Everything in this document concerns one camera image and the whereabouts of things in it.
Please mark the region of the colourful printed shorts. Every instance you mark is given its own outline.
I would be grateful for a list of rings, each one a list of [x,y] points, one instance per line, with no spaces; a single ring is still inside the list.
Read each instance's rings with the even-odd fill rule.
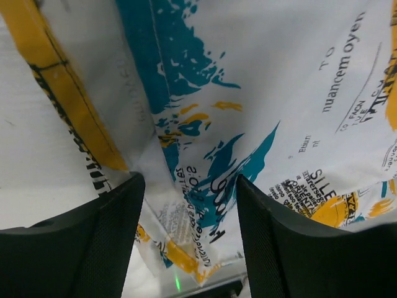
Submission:
[[[146,180],[138,249],[243,257],[236,178],[322,224],[396,219],[395,1],[2,1],[1,226]]]

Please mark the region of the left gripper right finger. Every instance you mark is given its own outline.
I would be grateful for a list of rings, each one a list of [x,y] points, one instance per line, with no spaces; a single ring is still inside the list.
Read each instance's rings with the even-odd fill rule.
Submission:
[[[395,297],[396,224],[328,227],[276,202],[244,176],[238,219],[253,297]]]

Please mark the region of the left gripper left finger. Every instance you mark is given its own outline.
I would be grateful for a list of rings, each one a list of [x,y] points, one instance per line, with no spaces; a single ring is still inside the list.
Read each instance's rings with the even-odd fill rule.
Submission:
[[[1,231],[2,297],[120,297],[145,192],[140,173],[31,227]]]

